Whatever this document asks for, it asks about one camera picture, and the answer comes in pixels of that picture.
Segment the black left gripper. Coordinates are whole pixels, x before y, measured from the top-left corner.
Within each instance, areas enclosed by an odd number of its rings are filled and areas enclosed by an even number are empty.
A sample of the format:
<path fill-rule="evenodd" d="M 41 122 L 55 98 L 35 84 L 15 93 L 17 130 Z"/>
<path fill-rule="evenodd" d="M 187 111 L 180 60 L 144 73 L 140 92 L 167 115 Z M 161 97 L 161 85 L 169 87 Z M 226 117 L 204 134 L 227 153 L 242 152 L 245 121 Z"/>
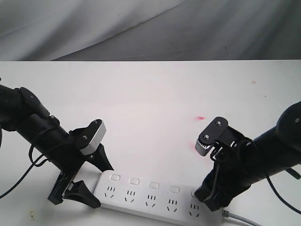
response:
<path fill-rule="evenodd" d="M 83 129 L 70 131 L 68 138 L 50 151 L 48 159 L 61 172 L 48 196 L 48 200 L 53 204 L 60 204 L 63 199 L 67 199 L 96 209 L 101 207 L 100 201 L 90 192 L 83 180 L 74 182 L 73 179 L 85 162 L 91 163 L 101 172 L 114 170 L 114 168 L 108 160 L 102 144 L 99 144 L 92 154 L 86 156 L 76 147 L 76 141 Z"/>

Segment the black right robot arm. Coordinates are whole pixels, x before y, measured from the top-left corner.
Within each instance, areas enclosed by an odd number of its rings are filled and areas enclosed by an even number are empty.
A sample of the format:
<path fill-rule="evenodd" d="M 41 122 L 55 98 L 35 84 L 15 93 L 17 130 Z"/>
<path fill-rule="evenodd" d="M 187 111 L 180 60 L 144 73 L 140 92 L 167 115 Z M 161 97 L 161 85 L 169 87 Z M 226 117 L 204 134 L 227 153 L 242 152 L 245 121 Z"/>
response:
<path fill-rule="evenodd" d="M 211 211 L 227 207 L 252 184 L 266 179 L 276 197 L 291 210 L 276 190 L 270 177 L 286 171 L 299 180 L 293 167 L 301 163 L 301 104 L 288 107 L 276 125 L 254 140 L 229 126 L 223 117 L 214 118 L 199 134 L 196 151 L 210 155 L 213 169 L 194 192 L 196 198 Z"/>

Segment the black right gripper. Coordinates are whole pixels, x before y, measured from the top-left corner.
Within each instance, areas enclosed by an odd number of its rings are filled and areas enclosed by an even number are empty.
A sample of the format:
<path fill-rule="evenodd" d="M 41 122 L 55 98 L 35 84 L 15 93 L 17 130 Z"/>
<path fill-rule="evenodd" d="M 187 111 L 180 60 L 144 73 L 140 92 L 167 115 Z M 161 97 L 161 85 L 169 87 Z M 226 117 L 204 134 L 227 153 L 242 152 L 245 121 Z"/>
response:
<path fill-rule="evenodd" d="M 234 145 L 215 141 L 213 144 L 210 159 L 214 167 L 194 192 L 211 211 L 228 207 L 234 197 L 250 187 L 244 185 L 240 177 L 245 174 L 242 153 L 251 147 L 252 141 L 239 141 Z"/>

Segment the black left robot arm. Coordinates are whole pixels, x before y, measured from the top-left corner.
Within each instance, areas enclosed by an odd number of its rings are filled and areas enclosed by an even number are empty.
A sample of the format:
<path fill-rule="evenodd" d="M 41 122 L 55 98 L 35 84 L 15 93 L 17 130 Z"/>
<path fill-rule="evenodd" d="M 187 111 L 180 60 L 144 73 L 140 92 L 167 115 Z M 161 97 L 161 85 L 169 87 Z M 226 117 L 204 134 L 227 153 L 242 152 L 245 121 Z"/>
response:
<path fill-rule="evenodd" d="M 101 119 L 93 120 L 87 127 L 66 132 L 60 121 L 43 106 L 40 100 L 24 87 L 0 87 L 0 129 L 16 131 L 31 146 L 30 169 L 40 167 L 45 161 L 53 163 L 60 174 L 48 196 L 55 205 L 64 199 L 99 208 L 100 201 L 87 188 L 84 181 L 74 178 L 85 162 L 101 172 L 113 170 L 101 141 L 106 127 Z"/>

